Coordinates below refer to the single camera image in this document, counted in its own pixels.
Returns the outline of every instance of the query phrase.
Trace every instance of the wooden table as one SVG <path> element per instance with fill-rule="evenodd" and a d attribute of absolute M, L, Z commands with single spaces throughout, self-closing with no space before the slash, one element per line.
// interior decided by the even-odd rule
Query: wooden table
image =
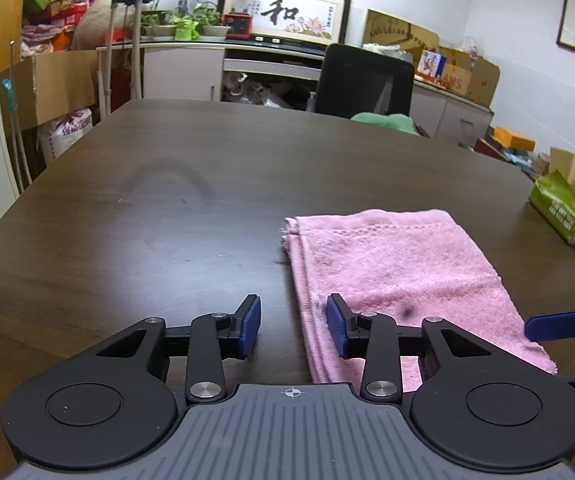
<path fill-rule="evenodd" d="M 524 317 L 574 308 L 575 248 L 527 203 L 530 188 L 517 168 L 439 139 L 290 110 L 132 102 L 0 221 L 0 404 L 137 320 L 188 324 L 249 292 L 263 324 L 254 356 L 227 362 L 229 382 L 308 381 L 287 216 L 444 209 Z M 575 340 L 547 349 L 575 372 Z M 178 359 L 169 382 L 182 376 Z M 13 465 L 0 431 L 0 476 Z"/>

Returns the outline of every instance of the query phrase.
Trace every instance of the wooden board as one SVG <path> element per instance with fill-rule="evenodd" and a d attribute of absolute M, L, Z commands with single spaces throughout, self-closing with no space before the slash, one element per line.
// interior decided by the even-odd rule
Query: wooden board
<path fill-rule="evenodd" d="M 0 72 L 10 68 L 10 41 L 14 40 L 14 61 L 20 57 L 23 0 L 0 0 Z"/>

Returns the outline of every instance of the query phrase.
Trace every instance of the green tissue package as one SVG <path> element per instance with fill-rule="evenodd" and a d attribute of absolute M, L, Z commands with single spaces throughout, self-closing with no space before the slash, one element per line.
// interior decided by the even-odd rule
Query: green tissue package
<path fill-rule="evenodd" d="M 558 171 L 536 181 L 529 201 L 568 244 L 575 245 L 575 194 Z"/>

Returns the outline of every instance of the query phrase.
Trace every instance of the red blender base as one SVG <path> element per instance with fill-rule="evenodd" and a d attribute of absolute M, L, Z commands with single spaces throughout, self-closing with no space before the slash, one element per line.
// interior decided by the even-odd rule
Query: red blender base
<path fill-rule="evenodd" d="M 223 24 L 230 27 L 226 38 L 247 40 L 252 33 L 252 17 L 250 14 L 229 12 L 223 16 Z"/>

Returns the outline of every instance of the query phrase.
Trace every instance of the chair backrest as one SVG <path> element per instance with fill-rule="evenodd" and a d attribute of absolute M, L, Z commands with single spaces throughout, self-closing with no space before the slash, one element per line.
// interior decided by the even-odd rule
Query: chair backrest
<path fill-rule="evenodd" d="M 325 52 L 314 111 L 351 119 L 361 112 L 410 115 L 414 66 L 355 46 Z"/>

